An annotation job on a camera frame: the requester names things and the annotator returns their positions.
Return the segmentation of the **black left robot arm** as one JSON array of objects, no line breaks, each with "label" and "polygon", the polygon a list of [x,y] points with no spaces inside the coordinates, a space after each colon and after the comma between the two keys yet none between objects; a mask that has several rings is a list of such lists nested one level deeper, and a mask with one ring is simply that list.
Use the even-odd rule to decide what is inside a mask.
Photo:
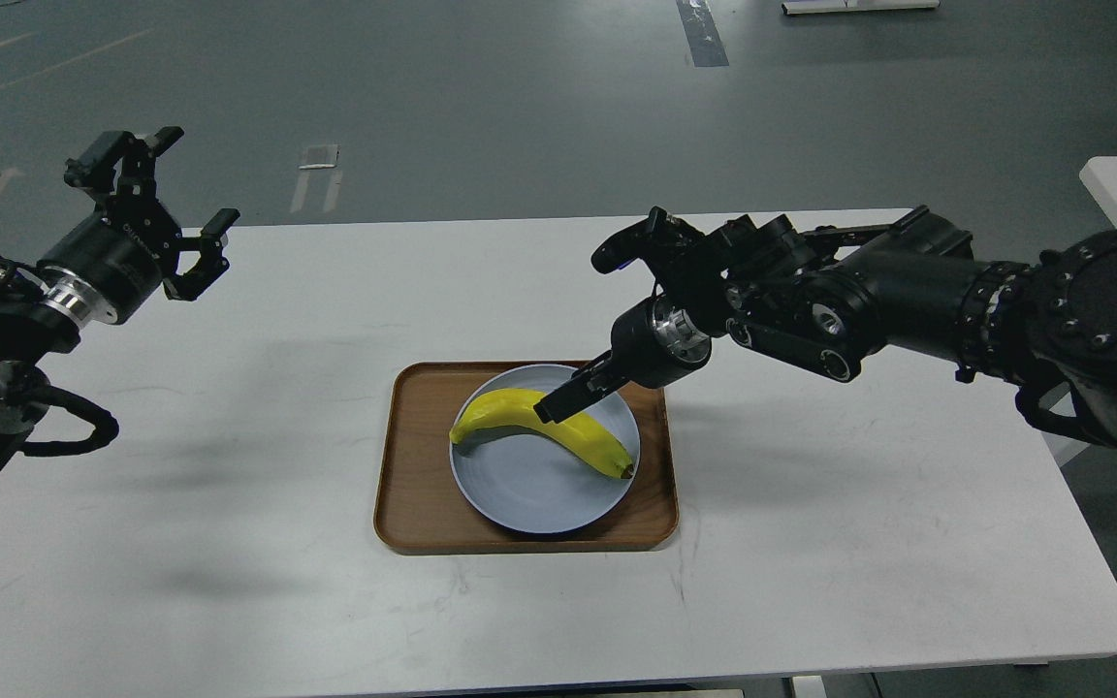
[{"label": "black left robot arm", "polygon": [[108,131],[67,160],[65,182],[93,211],[35,264],[0,255],[0,474],[15,456],[71,457],[111,444],[118,420],[50,383],[39,363],[80,343],[89,323],[127,323],[154,291],[193,302],[229,269],[222,208],[195,236],[157,198],[157,159],[183,137]]}]

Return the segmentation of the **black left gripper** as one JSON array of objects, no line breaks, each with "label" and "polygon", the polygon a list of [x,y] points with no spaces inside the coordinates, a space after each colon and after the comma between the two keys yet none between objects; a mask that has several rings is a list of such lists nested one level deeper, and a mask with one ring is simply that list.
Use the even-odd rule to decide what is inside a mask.
[{"label": "black left gripper", "polygon": [[[222,208],[198,235],[182,236],[157,200],[156,159],[183,136],[178,125],[143,136],[106,131],[82,156],[66,160],[63,181],[93,200],[93,212],[52,245],[37,269],[48,281],[70,275],[97,291],[103,323],[127,323],[161,283],[169,300],[194,302],[230,269],[225,248],[238,208]],[[122,205],[141,216],[112,217]],[[178,261],[187,252],[198,257],[181,272]]]}]

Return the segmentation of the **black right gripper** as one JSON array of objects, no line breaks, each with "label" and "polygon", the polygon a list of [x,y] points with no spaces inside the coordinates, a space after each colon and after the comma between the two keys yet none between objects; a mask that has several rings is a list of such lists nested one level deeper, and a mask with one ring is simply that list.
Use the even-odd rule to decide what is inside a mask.
[{"label": "black right gripper", "polygon": [[668,296],[647,297],[611,329],[611,354],[598,355],[533,407],[542,424],[557,424],[594,407],[628,383],[660,389],[704,367],[713,337]]}]

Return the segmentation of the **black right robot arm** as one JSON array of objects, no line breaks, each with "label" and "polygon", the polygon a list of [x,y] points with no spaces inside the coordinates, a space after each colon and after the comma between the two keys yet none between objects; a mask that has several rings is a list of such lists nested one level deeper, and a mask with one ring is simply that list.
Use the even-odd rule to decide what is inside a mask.
[{"label": "black right robot arm", "polygon": [[642,261],[656,290],[615,321],[611,346],[535,411],[562,423],[629,383],[657,389],[739,346],[850,383],[900,346],[1018,389],[1037,431],[1117,450],[1117,229],[1035,264],[980,261],[972,236],[914,208],[891,222],[801,233],[741,216],[712,233],[656,207],[592,254],[598,272]]}]

